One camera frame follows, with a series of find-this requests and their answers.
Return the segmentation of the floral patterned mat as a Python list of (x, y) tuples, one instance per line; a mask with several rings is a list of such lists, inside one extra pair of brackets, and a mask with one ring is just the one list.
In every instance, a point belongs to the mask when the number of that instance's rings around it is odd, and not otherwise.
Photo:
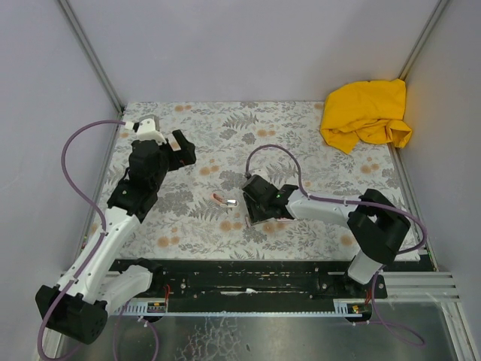
[[(170, 172), (145, 221), (119, 251), (121, 259), (351, 260), (358, 244), (345, 227), (275, 220), (247, 227), (241, 186), (264, 168), (274, 186), (302, 184), (309, 193), (347, 199), (379, 190), (407, 204), (392, 152), (359, 143), (351, 153), (328, 146), (319, 132), (322, 102), (131, 102), (123, 122), (154, 115), (167, 138), (179, 129), (195, 145), (196, 163)], [(236, 199), (221, 208), (211, 195)]]

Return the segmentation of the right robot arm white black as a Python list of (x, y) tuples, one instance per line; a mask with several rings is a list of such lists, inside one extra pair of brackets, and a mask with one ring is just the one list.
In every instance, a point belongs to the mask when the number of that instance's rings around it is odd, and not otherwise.
[(256, 174), (247, 179), (241, 190), (251, 224), (270, 219), (318, 220), (349, 229), (360, 251), (346, 273), (362, 285), (395, 260), (410, 230), (407, 217), (373, 189), (366, 190), (359, 199), (322, 202), (321, 195), (308, 196), (291, 184), (276, 188)]

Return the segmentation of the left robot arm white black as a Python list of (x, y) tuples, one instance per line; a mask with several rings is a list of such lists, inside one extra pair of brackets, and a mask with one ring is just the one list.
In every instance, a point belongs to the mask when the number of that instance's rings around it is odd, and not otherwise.
[(144, 261), (129, 267), (106, 287), (102, 281), (120, 248), (157, 202), (165, 175), (196, 162), (195, 145), (179, 129), (173, 136), (178, 150), (158, 132), (132, 142), (129, 165), (107, 201), (101, 228), (56, 285), (43, 285), (35, 295), (48, 329), (91, 344), (113, 311), (150, 288), (155, 269)]

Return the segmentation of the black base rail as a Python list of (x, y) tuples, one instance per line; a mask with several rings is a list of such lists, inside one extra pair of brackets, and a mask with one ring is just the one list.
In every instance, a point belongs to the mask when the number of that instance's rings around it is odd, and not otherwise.
[(333, 311), (337, 299), (387, 297), (383, 277), (361, 285), (339, 262), (137, 259), (111, 268), (125, 275), (134, 265), (153, 276), (149, 288), (136, 293), (153, 313), (320, 313)]

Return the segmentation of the red staple box sleeve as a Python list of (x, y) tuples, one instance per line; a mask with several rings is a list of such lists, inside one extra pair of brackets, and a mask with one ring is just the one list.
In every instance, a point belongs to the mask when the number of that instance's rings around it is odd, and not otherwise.
[(278, 229), (283, 229), (286, 226), (293, 224), (295, 220), (290, 220), (290, 219), (277, 219), (275, 220), (275, 224), (277, 225)]

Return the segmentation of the yellow cloth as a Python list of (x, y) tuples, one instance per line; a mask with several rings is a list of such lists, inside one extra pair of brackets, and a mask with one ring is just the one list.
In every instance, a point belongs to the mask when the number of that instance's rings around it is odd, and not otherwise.
[(404, 122), (406, 100), (400, 79), (349, 83), (327, 96), (319, 132), (327, 145), (346, 154), (360, 141), (403, 148), (413, 134)]

